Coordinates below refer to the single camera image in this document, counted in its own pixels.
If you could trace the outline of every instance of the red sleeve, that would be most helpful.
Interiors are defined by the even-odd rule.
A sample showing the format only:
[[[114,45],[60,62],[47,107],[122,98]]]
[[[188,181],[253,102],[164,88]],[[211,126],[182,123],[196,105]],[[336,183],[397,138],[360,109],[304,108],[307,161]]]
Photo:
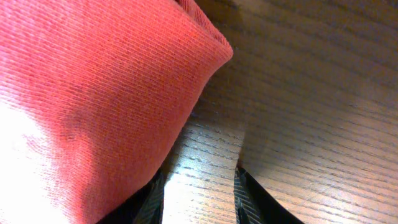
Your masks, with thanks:
[[[193,0],[0,7],[0,223],[105,216],[155,174],[232,56]]]

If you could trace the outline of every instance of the red fabric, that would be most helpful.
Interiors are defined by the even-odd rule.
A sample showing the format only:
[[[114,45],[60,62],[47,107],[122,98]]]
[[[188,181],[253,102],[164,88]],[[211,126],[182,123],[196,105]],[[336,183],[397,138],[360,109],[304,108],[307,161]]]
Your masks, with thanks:
[[[192,0],[0,3],[0,223],[94,223],[232,56]]]

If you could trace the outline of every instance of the wooden table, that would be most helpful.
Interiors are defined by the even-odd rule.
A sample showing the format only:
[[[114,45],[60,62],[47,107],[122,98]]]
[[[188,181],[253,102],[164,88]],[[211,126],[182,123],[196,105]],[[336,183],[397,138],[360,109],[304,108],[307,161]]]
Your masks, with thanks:
[[[234,48],[166,163],[164,223],[235,223],[246,168],[305,223],[398,223],[398,9],[200,0]]]

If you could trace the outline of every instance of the wooden surface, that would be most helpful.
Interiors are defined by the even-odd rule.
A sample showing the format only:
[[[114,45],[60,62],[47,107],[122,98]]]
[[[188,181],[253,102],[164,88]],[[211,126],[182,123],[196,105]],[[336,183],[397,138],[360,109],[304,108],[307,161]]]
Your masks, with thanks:
[[[398,223],[398,9],[199,0],[234,48],[167,164],[164,223],[235,223],[243,167],[305,223]]]

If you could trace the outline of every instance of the red knit sweater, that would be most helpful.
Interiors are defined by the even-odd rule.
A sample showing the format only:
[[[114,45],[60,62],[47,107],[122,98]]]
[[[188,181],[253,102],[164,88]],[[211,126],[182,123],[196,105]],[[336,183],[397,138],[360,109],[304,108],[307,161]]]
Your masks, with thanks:
[[[0,2],[0,223],[94,223],[232,50],[193,0]]]

